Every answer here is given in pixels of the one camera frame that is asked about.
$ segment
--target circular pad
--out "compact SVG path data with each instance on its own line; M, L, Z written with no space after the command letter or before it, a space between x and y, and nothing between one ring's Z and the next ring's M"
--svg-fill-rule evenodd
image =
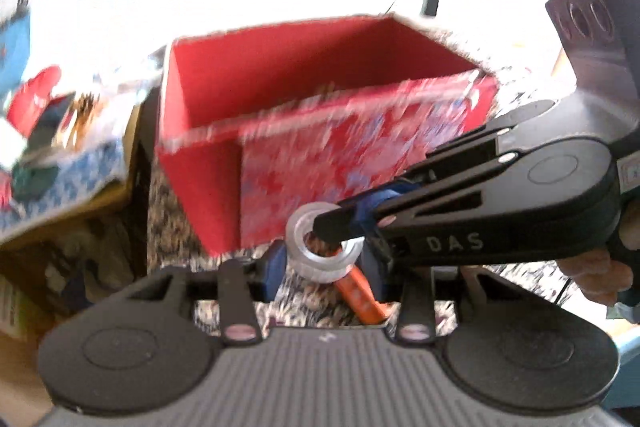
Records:
M53 330L38 371L54 402L100 415L140 413L190 391L212 343L161 301L105 302Z
M445 354L471 395L524 414L595 403L618 371L618 350L604 331L526 301L487 304L449 335Z
M529 171L529 180L536 185L551 185L568 178L578 168L578 158L569 154L540 160Z

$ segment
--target red object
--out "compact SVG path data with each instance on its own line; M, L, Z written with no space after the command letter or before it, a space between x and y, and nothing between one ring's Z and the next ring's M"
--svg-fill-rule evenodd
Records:
M25 138L31 136L52 100L51 90L59 83L61 77L60 68L51 66L22 84L14 95L6 119Z
M11 178L0 172L0 210L11 208Z
M462 133L476 72L306 99L241 123L240 235L260 245L282 235L311 201L335 203L401 174Z
M308 98L323 86L385 86L473 68L394 16L283 23L179 39L168 51L162 86L159 160L210 254L248 247L240 233L238 137L250 122L243 116ZM495 83L484 88L466 115L465 129L486 118ZM280 195L263 197L268 205Z

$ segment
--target person's hand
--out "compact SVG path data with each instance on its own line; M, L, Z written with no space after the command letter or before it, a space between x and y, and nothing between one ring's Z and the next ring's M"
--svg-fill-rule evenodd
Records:
M629 250L640 249L640 200L626 208L620 220L620 240ZM631 288L634 279L631 269L612 260L604 247L561 259L558 267L574 280L585 297L606 306L613 306L617 293Z

